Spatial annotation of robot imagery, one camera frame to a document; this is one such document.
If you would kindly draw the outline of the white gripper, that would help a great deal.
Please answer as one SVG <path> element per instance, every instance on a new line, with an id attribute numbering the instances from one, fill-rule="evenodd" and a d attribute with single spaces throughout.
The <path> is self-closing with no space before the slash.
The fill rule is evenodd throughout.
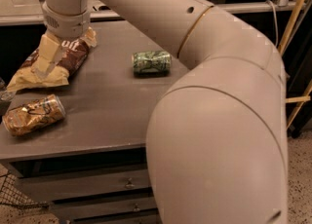
<path id="1" fill-rule="evenodd" d="M 42 11 L 48 30 L 40 40 L 36 68 L 42 70 L 44 76 L 48 76 L 66 51 L 66 47 L 60 45 L 59 38 L 75 39 L 82 36 L 90 24 L 90 12 L 85 11 L 76 16 L 62 15 L 50 9 L 47 3 L 42 5 Z"/>

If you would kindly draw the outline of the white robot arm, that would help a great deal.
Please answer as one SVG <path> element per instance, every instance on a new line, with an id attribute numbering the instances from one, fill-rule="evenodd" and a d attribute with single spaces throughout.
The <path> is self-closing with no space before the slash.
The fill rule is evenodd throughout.
<path id="1" fill-rule="evenodd" d="M 187 73 L 146 134 L 163 224 L 288 224 L 286 72 L 261 32 L 206 0 L 99 0 Z M 85 0 L 45 0 L 60 38 L 81 35 Z"/>

